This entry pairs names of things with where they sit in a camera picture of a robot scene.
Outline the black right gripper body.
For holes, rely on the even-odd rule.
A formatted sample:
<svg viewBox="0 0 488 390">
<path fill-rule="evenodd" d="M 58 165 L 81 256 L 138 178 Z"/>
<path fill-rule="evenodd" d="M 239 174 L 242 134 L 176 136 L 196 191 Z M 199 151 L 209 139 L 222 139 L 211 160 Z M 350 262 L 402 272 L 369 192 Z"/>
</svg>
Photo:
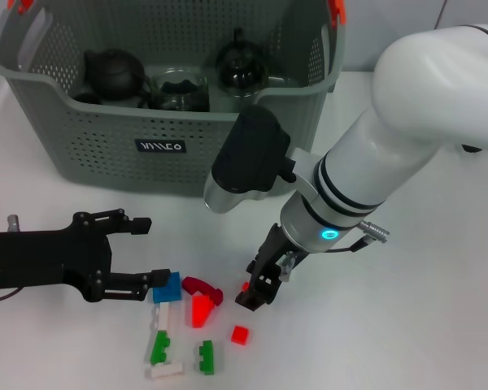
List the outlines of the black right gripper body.
<svg viewBox="0 0 488 390">
<path fill-rule="evenodd" d="M 294 261 L 295 268 L 305 257 L 306 252 L 288 238 L 281 225 L 274 223 L 246 271 L 251 274 L 251 281 L 261 277 L 276 281 L 281 278 L 281 263 L 286 258 Z"/>
</svg>

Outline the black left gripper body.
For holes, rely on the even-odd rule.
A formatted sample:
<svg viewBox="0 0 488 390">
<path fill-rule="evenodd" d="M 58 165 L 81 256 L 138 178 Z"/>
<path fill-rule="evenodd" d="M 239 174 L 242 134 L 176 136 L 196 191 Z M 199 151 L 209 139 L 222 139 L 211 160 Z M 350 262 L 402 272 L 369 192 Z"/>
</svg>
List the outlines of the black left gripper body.
<svg viewBox="0 0 488 390">
<path fill-rule="evenodd" d="M 54 231 L 0 232 L 0 289 L 66 284 L 88 302 L 104 298 L 111 269 L 112 213 L 73 215 Z"/>
</svg>

